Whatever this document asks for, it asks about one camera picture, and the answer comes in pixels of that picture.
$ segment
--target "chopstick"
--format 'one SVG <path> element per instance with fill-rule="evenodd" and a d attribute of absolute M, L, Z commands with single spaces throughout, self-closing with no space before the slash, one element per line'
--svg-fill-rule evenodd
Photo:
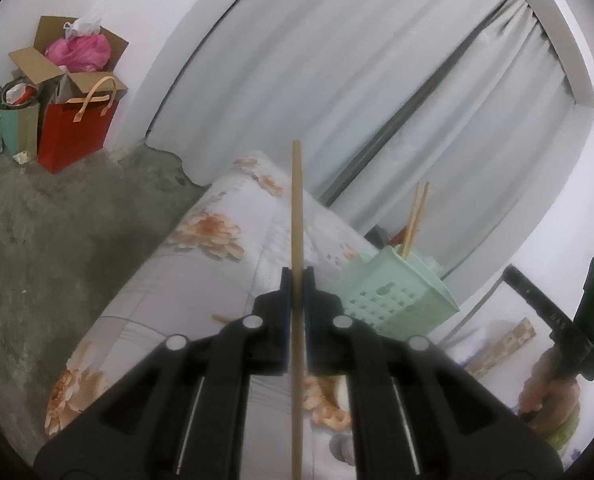
<path fill-rule="evenodd" d="M 419 182 L 417 184 L 416 191 L 414 192 L 413 205 L 410 209 L 410 216 L 408 217 L 406 237 L 398 252 L 399 256 L 405 260 L 408 259 L 408 255 L 413 248 L 414 238 L 416 237 L 417 231 L 419 231 L 419 225 L 424 216 L 429 193 L 430 182 L 426 182 L 423 192 L 421 191 L 421 183 Z"/>
<path fill-rule="evenodd" d="M 217 323 L 221 323 L 222 325 L 228 325 L 229 323 L 237 320 L 236 317 L 224 316 L 223 314 L 212 314 L 212 319 Z"/>
<path fill-rule="evenodd" d="M 303 280 L 303 176 L 301 143 L 292 144 L 292 480 L 301 480 L 303 462 L 304 321 Z"/>

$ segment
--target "concrete floor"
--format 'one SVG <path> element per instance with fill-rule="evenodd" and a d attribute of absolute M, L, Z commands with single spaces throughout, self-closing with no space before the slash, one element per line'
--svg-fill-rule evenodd
<path fill-rule="evenodd" d="M 0 156 L 0 426 L 27 462 L 79 340 L 202 193 L 145 146 L 56 175 Z"/>

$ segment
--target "cardboard box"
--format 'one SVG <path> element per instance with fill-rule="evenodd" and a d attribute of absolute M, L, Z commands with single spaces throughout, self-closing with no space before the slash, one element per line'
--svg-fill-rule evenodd
<path fill-rule="evenodd" d="M 13 63 L 16 64 L 35 85 L 40 85 L 50 80 L 58 80 L 58 78 L 61 78 L 64 75 L 54 63 L 44 56 L 44 53 L 53 42 L 64 37 L 64 24 L 66 22 L 73 23 L 75 20 L 76 18 L 68 18 L 65 16 L 42 16 L 39 20 L 39 26 L 37 27 L 37 33 L 34 37 L 32 46 L 22 48 L 21 50 L 15 50 L 8 54 Z M 101 78 L 107 75 L 113 76 L 117 81 L 117 88 L 119 90 L 117 99 L 120 99 L 128 89 L 128 87 L 112 73 L 112 70 L 114 70 L 114 67 L 126 50 L 126 47 L 128 47 L 128 42 L 103 27 L 101 33 L 106 37 L 108 43 L 110 43 L 112 56 L 110 56 L 110 60 L 104 67 L 104 72 L 68 74 L 68 80 L 71 82 L 74 97 L 87 95 L 92 87 Z M 98 92 L 107 92 L 111 90 L 112 83 L 107 82 L 99 88 Z"/>

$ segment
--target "floral mattress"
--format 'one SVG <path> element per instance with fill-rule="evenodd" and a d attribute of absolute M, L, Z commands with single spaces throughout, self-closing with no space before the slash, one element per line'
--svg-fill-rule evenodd
<path fill-rule="evenodd" d="M 317 285 L 334 280 L 358 253 L 376 250 L 305 193 L 304 259 L 315 268 Z M 290 178 L 262 153 L 237 159 L 80 342 L 48 402 L 48 436 L 58 434 L 167 336 L 211 336 L 222 328 L 214 315 L 249 314 L 254 298 L 277 290 L 282 267 L 289 266 Z M 353 479 L 347 413 L 330 402 L 331 395 L 322 397 L 320 388 L 306 384 L 306 407 L 313 411 L 304 418 L 304 478 Z M 289 476 L 288 377 L 252 377 L 240 477 Z"/>

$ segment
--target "bag handle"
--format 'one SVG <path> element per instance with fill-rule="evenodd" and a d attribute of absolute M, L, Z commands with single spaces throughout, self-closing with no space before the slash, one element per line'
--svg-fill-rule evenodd
<path fill-rule="evenodd" d="M 73 97 L 70 98 L 66 101 L 67 104 L 72 104 L 72 103 L 82 103 L 86 100 L 85 97 Z M 106 102 L 110 100 L 110 96 L 109 95 L 100 95 L 99 97 L 93 97 L 92 99 L 90 99 L 91 103 L 101 103 L 101 102 Z"/>
<path fill-rule="evenodd" d="M 112 81 L 112 86 L 113 86 L 113 88 L 112 88 L 112 97 L 110 98 L 110 102 L 107 104 L 107 106 L 103 110 L 101 110 L 101 115 L 103 117 L 104 115 L 106 115 L 108 113 L 108 110 L 110 109 L 110 107 L 114 103 L 114 99 L 117 97 L 117 81 L 111 75 L 107 75 L 106 77 L 101 78 L 90 89 L 90 92 L 88 92 L 88 95 L 86 96 L 86 98 L 84 100 L 84 104 L 81 106 L 81 110 L 77 112 L 77 114 L 75 115 L 75 118 L 72 120 L 72 122 L 74 122 L 74 123 L 80 123 L 81 122 L 81 119 L 83 119 L 83 117 L 84 117 L 84 113 L 86 111 L 86 108 L 88 107 L 88 103 L 93 98 L 94 93 L 97 91 L 97 89 L 103 83 L 105 83 L 108 80 Z"/>

